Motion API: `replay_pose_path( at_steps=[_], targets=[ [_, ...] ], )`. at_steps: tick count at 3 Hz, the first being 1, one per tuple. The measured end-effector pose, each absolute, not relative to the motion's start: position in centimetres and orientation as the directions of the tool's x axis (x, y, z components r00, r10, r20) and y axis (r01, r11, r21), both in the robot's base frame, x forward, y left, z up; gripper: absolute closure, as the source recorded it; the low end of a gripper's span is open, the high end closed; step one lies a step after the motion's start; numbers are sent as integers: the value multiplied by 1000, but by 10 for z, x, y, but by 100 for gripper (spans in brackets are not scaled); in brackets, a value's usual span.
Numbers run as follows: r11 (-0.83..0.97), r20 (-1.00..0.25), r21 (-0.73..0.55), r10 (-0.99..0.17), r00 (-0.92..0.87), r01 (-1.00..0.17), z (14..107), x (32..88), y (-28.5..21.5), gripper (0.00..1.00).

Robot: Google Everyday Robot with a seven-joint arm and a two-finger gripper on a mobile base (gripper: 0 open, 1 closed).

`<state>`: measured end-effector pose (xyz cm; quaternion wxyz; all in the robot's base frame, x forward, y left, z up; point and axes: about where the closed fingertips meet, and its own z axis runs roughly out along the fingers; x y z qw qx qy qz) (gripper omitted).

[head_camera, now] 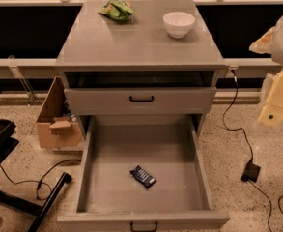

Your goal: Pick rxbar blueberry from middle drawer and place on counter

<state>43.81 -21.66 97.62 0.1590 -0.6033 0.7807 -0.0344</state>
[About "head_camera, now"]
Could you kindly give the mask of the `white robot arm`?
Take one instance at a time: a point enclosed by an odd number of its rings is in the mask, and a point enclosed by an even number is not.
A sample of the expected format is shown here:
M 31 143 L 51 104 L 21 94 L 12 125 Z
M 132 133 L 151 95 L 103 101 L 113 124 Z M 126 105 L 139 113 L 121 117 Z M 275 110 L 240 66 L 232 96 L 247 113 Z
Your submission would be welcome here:
M 270 54 L 273 62 L 283 67 L 283 15 L 275 26 L 251 44 L 249 50 L 258 54 Z M 283 69 L 272 80 L 258 123 L 275 127 L 283 121 Z

